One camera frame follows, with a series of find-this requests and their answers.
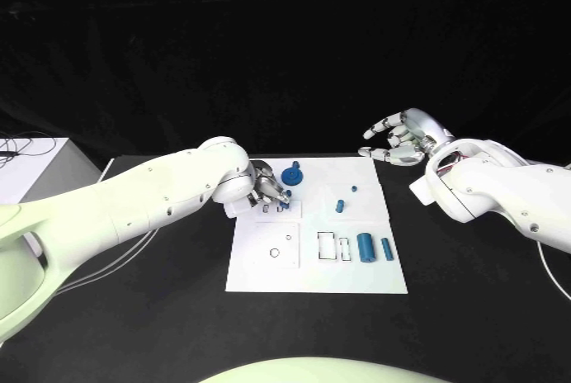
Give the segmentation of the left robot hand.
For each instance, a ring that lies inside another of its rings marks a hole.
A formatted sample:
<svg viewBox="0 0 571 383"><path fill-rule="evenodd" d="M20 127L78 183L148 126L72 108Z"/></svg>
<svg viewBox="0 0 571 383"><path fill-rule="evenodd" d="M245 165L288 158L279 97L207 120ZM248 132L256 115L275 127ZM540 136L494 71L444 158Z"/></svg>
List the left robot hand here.
<svg viewBox="0 0 571 383"><path fill-rule="evenodd" d="M249 204L255 206L261 202L278 203L282 208L288 207L290 196L282 185L275 180L269 165L259 159L249 161L248 173L253 181L253 189L248 194Z"/></svg>

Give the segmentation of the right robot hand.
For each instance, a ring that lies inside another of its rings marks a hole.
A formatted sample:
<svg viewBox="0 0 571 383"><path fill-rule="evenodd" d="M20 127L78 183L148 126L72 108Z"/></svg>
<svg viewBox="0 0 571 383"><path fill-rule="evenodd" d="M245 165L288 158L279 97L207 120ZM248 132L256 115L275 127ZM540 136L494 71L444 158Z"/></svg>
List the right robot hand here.
<svg viewBox="0 0 571 383"><path fill-rule="evenodd" d="M409 167L431 157L455 137L432 116L409 108L377 121L363 132L370 139L388 131L388 149L360 147L357 154L395 166Z"/></svg>

